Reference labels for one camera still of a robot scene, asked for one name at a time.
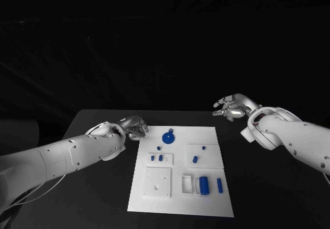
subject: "blue object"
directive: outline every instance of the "blue object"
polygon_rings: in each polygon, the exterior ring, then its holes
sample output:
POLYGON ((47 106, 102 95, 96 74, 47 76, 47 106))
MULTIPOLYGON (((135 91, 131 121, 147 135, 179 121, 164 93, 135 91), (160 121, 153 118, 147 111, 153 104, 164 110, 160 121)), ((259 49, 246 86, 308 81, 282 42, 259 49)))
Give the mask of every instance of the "blue object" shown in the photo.
POLYGON ((200 194, 202 195, 209 195, 210 194, 210 191, 209 191, 207 177, 200 177, 199 178, 199 187, 200 187, 200 194))
POLYGON ((196 163, 197 162, 197 156, 194 156, 194 158, 193 158, 193 163, 196 163))
POLYGON ((219 193, 223 193, 223 190, 222 190, 222 180, 217 178, 216 181, 217 181, 219 193))
POLYGON ((171 144, 174 142, 173 129, 168 129, 168 132, 163 134, 163 142, 171 144))

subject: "table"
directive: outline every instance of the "table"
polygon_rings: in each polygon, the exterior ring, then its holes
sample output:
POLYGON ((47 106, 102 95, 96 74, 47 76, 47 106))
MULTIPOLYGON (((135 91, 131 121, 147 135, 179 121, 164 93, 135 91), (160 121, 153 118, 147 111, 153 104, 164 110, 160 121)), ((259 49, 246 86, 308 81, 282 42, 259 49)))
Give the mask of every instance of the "table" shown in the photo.
POLYGON ((246 117, 229 122, 210 112, 82 110, 63 139, 134 114, 148 125, 216 127, 235 218, 127 212, 138 149, 138 142, 127 139, 127 149, 115 159, 68 174, 53 190, 23 206, 13 229, 330 227, 330 186, 321 173, 284 147, 268 151, 256 142, 248 143, 241 136, 246 117))

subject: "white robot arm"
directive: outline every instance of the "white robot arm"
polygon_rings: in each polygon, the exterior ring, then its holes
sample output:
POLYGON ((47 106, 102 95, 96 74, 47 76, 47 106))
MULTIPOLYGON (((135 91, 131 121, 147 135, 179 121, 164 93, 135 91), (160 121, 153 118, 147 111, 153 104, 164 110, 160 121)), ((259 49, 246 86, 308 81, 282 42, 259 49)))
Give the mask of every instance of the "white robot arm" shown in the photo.
POLYGON ((125 135, 138 141, 147 132, 147 124, 135 115, 115 124, 98 124, 85 135, 0 156, 0 214, 20 202, 17 197, 33 187, 99 160, 115 158, 125 149, 125 135))
POLYGON ((213 107, 223 108, 213 115, 223 115, 229 121, 248 115, 248 127, 241 134, 272 150, 279 145, 292 157, 330 175, 330 129, 302 122, 285 109, 262 107, 245 95, 235 94, 220 99, 213 107))

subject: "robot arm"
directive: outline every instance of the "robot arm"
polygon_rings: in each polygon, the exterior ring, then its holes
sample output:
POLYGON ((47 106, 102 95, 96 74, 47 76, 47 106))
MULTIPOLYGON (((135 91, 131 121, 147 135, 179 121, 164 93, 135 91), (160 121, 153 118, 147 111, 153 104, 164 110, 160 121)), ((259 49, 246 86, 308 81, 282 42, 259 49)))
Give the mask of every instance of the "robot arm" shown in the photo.
POLYGON ((140 116, 98 124, 85 135, 0 156, 0 214, 17 197, 49 180, 108 161, 125 149, 125 135, 141 140, 148 127, 140 116))
POLYGON ((213 107, 223 105, 213 115, 233 121, 248 115, 248 127, 241 134, 272 150, 284 145, 292 157, 330 175, 330 129, 302 122, 285 109, 262 107, 245 95, 235 94, 220 99, 213 107))

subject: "dark wall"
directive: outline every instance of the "dark wall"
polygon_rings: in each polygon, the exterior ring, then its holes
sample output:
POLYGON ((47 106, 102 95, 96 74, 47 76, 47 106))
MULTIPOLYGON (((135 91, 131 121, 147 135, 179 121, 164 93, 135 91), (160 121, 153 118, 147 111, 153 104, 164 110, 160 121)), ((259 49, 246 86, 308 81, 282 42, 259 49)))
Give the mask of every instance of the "dark wall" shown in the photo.
POLYGON ((3 18, 1 116, 63 132, 81 109, 213 111, 242 93, 330 126, 320 2, 144 2, 99 11, 52 4, 55 12, 30 7, 3 18))

